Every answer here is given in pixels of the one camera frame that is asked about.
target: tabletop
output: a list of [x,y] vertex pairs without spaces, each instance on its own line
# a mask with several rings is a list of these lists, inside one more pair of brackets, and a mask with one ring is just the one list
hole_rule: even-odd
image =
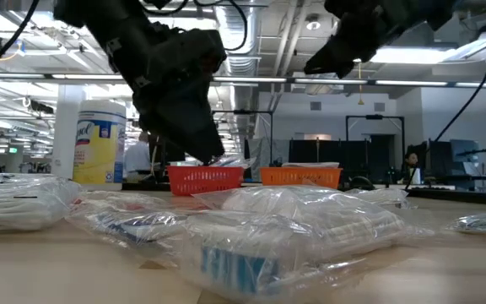
[[[174,204],[193,198],[148,193]],[[442,226],[486,205],[412,198],[416,214]],[[323,303],[486,303],[486,236],[441,232],[417,246],[371,253],[373,271]],[[0,235],[0,304],[223,304],[171,270],[143,261],[62,221]]]

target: desk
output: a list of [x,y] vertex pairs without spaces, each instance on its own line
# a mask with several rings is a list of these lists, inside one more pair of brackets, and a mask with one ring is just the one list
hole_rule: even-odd
[[[178,204],[193,198],[147,193]],[[412,198],[438,225],[486,212],[486,205]],[[486,236],[439,234],[422,247],[381,254],[405,258],[324,298],[334,304],[486,303]],[[0,304],[224,304],[165,269],[105,244],[62,221],[46,231],[0,235]]]

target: orange basket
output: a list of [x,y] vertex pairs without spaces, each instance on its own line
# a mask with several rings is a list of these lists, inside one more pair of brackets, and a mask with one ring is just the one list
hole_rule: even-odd
[[303,181],[318,186],[338,188],[340,168],[260,168],[264,186],[301,185]]
[[168,177],[174,195],[188,196],[241,187],[243,168],[168,166]]

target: white column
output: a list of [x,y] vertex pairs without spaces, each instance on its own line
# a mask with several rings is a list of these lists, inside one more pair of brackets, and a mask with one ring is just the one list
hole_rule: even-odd
[[80,103],[86,98],[82,85],[59,85],[56,111],[54,150],[51,158],[51,173],[73,178],[74,145]]
[[20,173],[20,165],[24,162],[24,146],[9,145],[5,171],[8,173]]

